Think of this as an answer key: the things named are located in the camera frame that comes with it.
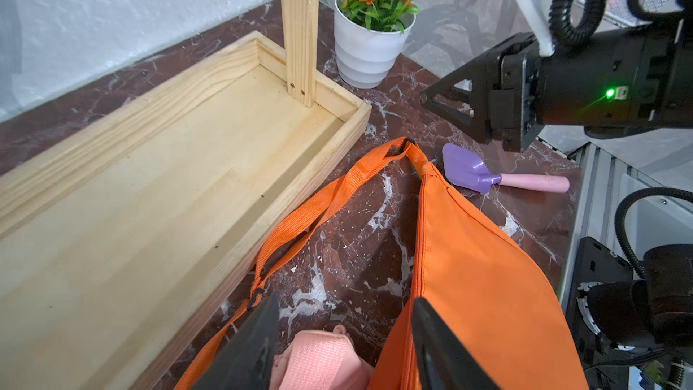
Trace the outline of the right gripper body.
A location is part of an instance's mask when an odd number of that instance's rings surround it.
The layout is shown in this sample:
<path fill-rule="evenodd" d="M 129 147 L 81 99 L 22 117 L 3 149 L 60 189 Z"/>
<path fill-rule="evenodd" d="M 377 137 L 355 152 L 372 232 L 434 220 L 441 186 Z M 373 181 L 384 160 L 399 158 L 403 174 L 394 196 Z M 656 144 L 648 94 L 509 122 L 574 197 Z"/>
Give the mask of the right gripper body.
<path fill-rule="evenodd" d="M 545 126 L 589 137 L 631 137 L 692 126 L 692 19 L 595 34 L 543 58 L 531 38 L 500 56 L 488 124 L 506 151 L 522 152 Z"/>

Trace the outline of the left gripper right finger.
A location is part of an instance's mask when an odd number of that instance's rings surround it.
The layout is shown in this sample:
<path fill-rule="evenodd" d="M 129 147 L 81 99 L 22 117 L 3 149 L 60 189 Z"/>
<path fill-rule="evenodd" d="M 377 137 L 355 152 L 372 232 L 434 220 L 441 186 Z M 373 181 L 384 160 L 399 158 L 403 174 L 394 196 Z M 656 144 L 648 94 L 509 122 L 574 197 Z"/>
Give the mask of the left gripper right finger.
<path fill-rule="evenodd" d="M 422 389 L 499 389 L 423 297 L 414 300 L 411 333 Z"/>

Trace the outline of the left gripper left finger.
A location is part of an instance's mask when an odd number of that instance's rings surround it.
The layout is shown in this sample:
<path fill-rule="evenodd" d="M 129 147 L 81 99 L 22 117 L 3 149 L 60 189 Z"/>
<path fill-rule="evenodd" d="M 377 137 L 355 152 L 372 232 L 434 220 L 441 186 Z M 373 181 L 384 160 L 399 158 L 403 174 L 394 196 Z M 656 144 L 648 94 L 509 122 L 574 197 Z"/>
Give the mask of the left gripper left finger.
<path fill-rule="evenodd" d="M 279 329 L 274 295 L 254 308 L 238 334 L 214 357 L 192 389 L 268 389 Z"/>

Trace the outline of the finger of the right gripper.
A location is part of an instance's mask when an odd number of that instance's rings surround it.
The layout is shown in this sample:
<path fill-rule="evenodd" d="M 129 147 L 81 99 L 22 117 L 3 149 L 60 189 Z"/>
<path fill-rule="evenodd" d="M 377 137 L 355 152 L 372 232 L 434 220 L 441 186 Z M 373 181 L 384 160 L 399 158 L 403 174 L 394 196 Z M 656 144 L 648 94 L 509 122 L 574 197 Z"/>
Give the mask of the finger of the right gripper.
<path fill-rule="evenodd" d="M 420 104 L 480 144 L 492 140 L 487 110 L 487 54 L 483 53 L 420 93 Z"/>

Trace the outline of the pink sling bag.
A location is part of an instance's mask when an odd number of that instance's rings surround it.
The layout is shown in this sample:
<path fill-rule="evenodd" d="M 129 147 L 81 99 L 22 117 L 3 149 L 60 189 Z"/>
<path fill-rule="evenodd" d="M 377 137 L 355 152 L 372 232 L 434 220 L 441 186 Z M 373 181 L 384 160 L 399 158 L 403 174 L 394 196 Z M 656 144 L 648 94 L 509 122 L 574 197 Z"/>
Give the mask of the pink sling bag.
<path fill-rule="evenodd" d="M 271 389 L 365 389 L 375 368 L 357 355 L 345 326 L 302 330 L 274 357 Z"/>

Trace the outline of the light orange sling bag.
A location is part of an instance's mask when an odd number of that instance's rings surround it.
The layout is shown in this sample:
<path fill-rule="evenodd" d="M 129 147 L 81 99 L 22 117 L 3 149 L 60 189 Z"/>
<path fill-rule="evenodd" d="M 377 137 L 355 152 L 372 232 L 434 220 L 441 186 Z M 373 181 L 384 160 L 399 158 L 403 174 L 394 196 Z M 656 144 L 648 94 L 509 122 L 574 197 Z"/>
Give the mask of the light orange sling bag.
<path fill-rule="evenodd" d="M 282 251 L 282 263 L 289 263 L 361 186 L 404 158 L 420 178 L 411 294 L 371 365 L 375 371 L 365 389 L 422 389 L 411 333 L 411 311 L 420 297 L 499 389 L 586 388 L 566 318 L 543 271 L 407 138 L 372 150 L 280 223 L 259 252 L 250 296 L 236 317 L 245 323 L 270 297 L 265 285 L 274 271 L 267 261 L 274 252 Z M 192 361 L 179 388 L 192 389 L 234 337 L 219 331 Z"/>

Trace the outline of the purple pink brush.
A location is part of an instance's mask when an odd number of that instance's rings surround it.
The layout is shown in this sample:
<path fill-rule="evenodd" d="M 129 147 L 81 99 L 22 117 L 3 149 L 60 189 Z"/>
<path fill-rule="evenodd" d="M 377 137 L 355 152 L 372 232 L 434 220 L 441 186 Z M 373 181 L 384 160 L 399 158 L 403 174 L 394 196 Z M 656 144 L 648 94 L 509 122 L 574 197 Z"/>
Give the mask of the purple pink brush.
<path fill-rule="evenodd" d="M 491 173 L 479 155 L 456 144 L 442 148 L 445 176 L 455 186 L 487 194 L 499 185 L 529 191 L 566 193 L 570 181 L 564 176 Z"/>

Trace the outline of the potted flower plant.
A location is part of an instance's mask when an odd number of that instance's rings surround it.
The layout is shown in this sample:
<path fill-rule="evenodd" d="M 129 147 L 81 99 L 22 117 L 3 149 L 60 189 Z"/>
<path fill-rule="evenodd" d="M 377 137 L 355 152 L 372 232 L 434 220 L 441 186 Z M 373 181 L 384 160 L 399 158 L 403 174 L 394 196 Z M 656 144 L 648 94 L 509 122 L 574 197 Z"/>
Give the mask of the potted flower plant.
<path fill-rule="evenodd" d="M 402 53 L 420 12 L 416 0 L 333 0 L 337 70 L 354 88 L 375 88 Z"/>

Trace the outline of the wooden hanging rack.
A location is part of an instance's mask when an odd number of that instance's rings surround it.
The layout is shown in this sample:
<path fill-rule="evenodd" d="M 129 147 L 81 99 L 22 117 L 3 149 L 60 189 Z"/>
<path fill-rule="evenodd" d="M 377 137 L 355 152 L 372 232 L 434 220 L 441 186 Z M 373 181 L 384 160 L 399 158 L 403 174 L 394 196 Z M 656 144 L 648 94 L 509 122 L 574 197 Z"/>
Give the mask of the wooden hanging rack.
<path fill-rule="evenodd" d="M 153 387 L 361 137 L 282 14 L 2 177 L 2 388 Z"/>

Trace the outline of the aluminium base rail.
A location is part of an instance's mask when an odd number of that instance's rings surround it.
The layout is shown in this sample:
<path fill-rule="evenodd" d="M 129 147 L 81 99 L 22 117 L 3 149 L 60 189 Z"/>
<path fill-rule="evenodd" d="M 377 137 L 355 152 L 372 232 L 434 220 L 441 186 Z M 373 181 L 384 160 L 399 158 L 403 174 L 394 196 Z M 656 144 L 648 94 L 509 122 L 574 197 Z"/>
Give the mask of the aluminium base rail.
<path fill-rule="evenodd" d="M 692 194 L 589 144 L 557 295 L 592 389 L 692 386 Z"/>

